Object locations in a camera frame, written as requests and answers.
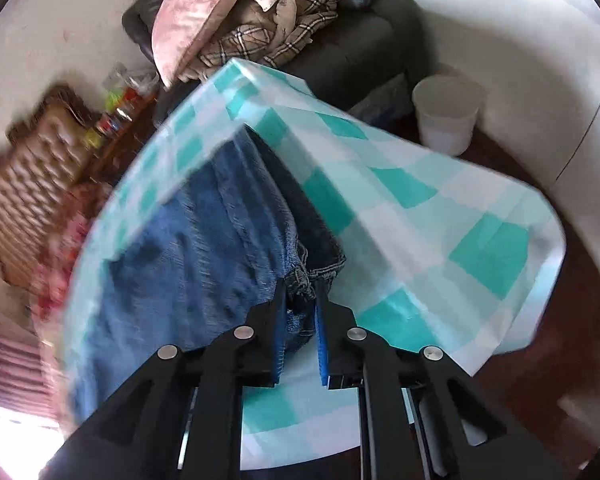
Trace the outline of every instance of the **metal screw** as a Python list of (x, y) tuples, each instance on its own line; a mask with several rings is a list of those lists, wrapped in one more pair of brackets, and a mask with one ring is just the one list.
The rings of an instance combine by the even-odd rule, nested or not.
[(237, 339), (250, 339), (253, 337), (253, 328), (247, 325), (239, 326), (234, 330), (234, 335)]
[(168, 359), (173, 359), (176, 357), (176, 355), (178, 355), (178, 348), (174, 345), (161, 346), (158, 350), (158, 357), (160, 359), (164, 359), (165, 361)]
[(359, 326), (349, 328), (349, 330), (347, 330), (347, 337), (353, 341), (362, 341), (366, 338), (366, 330)]
[(442, 359), (442, 356), (444, 355), (442, 353), (442, 350), (437, 346), (427, 346), (422, 351), (422, 353), (424, 354), (424, 357), (426, 357), (430, 361), (440, 361), (440, 359)]

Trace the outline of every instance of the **sunlight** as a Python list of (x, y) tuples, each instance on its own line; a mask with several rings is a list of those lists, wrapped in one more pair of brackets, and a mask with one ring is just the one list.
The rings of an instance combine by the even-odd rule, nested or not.
[(0, 408), (0, 466), (13, 480), (36, 480), (62, 446), (57, 424)]

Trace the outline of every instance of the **jeans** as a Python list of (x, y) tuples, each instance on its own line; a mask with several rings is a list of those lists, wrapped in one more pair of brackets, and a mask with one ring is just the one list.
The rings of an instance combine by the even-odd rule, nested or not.
[(242, 128), (106, 265), (87, 364), (72, 391), (77, 421), (160, 346), (200, 348), (242, 324), (279, 278), (288, 291), (285, 351), (297, 349), (314, 331), (312, 281), (330, 282), (343, 264), (296, 181)]

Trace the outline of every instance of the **clothes pile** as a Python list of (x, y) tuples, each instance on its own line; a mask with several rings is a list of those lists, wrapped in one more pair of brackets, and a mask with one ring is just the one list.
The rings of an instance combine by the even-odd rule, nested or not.
[(338, 17), (339, 1), (279, 0), (265, 12), (254, 0), (238, 0), (180, 79), (205, 80), (232, 57), (279, 68), (297, 56), (312, 35)]
[(163, 0), (152, 30), (164, 85), (206, 80), (231, 58), (279, 68), (336, 19), (340, 0)]

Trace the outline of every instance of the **teal checkered cloth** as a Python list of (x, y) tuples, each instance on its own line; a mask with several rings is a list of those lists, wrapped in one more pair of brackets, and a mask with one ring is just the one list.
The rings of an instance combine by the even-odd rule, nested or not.
[[(70, 379), (84, 363), (104, 261), (243, 123), (338, 237), (347, 264), (330, 298), (360, 326), (400, 348), (438, 345), (471, 374), (494, 352), (531, 341), (564, 256), (561, 225), (539, 192), (372, 128), (298, 78), (232, 60), (155, 134), (94, 224), (64, 322)], [(285, 363), (280, 386), (245, 394), (243, 468), (359, 444), (357, 395), (320, 386), (314, 340)]]

